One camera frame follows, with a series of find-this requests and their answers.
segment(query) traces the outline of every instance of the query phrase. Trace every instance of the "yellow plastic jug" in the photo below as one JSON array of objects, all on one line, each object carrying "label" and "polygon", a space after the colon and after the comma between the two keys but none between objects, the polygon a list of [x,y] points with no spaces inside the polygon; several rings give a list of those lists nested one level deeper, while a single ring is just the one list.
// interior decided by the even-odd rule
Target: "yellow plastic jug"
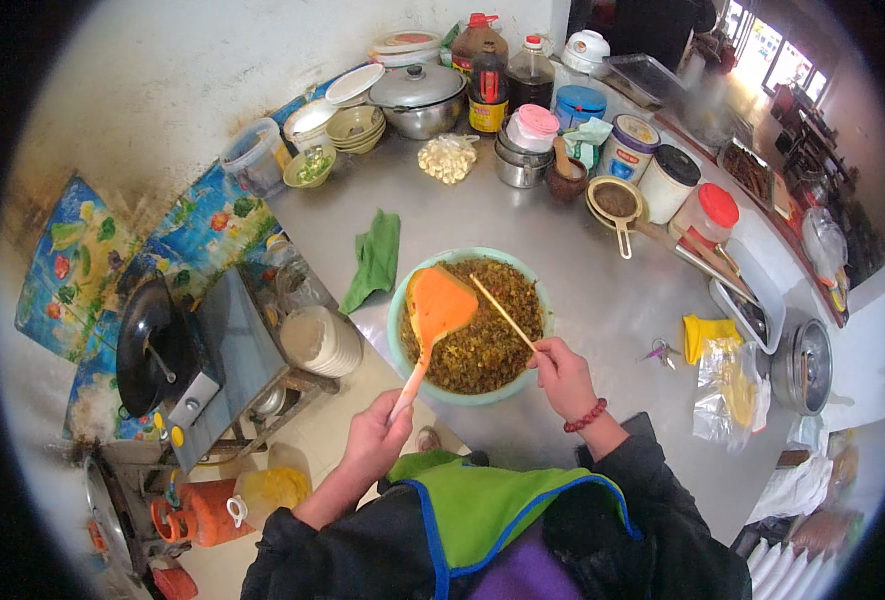
[{"label": "yellow plastic jug", "polygon": [[309,478],[301,471],[289,466],[267,468],[240,475],[225,508],[236,527],[242,527],[245,522],[262,529],[276,509],[283,506],[291,509],[311,492]]}]

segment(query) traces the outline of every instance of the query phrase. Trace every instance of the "soy sauce bottle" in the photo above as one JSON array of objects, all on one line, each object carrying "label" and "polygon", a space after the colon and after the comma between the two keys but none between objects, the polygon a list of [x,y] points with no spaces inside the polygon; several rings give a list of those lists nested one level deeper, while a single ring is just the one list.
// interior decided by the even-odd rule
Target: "soy sauce bottle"
[{"label": "soy sauce bottle", "polygon": [[521,105],[539,105],[549,108],[556,84],[556,67],[542,54],[542,38],[526,37],[522,51],[508,62],[508,114]]},{"label": "soy sauce bottle", "polygon": [[497,132],[506,116],[507,104],[506,60],[496,52],[495,42],[487,41],[483,51],[472,60],[469,125],[484,134]]}]

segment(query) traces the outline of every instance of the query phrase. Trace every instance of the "pickled vegetable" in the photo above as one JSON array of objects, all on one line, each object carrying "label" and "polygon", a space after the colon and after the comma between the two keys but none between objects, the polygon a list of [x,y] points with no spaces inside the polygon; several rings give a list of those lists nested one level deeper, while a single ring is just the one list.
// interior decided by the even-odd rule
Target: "pickled vegetable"
[{"label": "pickled vegetable", "polygon": [[[469,275],[475,274],[529,339],[542,338],[543,314],[535,283],[519,270],[491,258],[438,264],[472,287],[475,285]],[[408,309],[401,315],[399,332],[403,350],[414,364],[419,357],[419,344],[412,332]],[[436,344],[426,379],[454,394],[485,394],[518,378],[531,356],[532,351],[511,325],[480,296],[479,310],[469,325]]]}]

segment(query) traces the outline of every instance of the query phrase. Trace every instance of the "red bead bracelet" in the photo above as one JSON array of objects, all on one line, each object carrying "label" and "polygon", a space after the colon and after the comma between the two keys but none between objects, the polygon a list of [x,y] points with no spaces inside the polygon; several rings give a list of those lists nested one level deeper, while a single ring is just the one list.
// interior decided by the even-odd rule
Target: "red bead bracelet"
[{"label": "red bead bracelet", "polygon": [[576,422],[570,423],[566,422],[565,425],[562,426],[562,431],[566,433],[576,433],[583,427],[589,425],[596,417],[603,414],[605,411],[605,407],[608,406],[608,400],[605,398],[599,398],[599,401],[596,402],[596,405],[592,407],[592,410],[585,414],[582,418],[577,420]]}]

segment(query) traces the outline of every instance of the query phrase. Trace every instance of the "teal bowl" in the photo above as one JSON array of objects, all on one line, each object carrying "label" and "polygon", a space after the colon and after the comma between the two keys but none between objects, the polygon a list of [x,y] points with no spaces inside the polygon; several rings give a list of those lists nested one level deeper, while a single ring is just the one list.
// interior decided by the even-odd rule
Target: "teal bowl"
[{"label": "teal bowl", "polygon": [[[542,337],[548,338],[554,335],[555,317],[553,315],[553,307],[549,302],[549,293],[546,292],[546,286],[535,275],[529,267],[521,260],[506,254],[501,250],[492,247],[460,247],[457,249],[448,249],[444,252],[436,254],[432,258],[427,258],[420,262],[415,269],[412,269],[406,278],[400,282],[395,289],[395,295],[392,296],[392,302],[388,306],[387,330],[388,330],[388,349],[392,353],[392,360],[395,366],[402,374],[404,379],[412,374],[414,365],[406,357],[406,353],[402,349],[402,339],[399,335],[400,319],[406,313],[406,286],[409,284],[409,278],[419,269],[432,267],[438,261],[456,263],[462,260],[472,258],[491,258],[511,265],[530,282],[535,282],[535,294],[539,298],[539,305],[542,306]],[[479,294],[479,302],[487,303],[488,300],[482,294]],[[522,371],[519,377],[508,382],[498,390],[487,391],[486,393],[464,394],[452,393],[451,391],[442,390],[429,381],[423,380],[419,385],[418,394],[426,395],[446,404],[457,404],[460,406],[480,406],[483,404],[492,404],[493,402],[504,401],[505,399],[515,396],[523,388],[535,381],[535,370],[527,369]]]}]

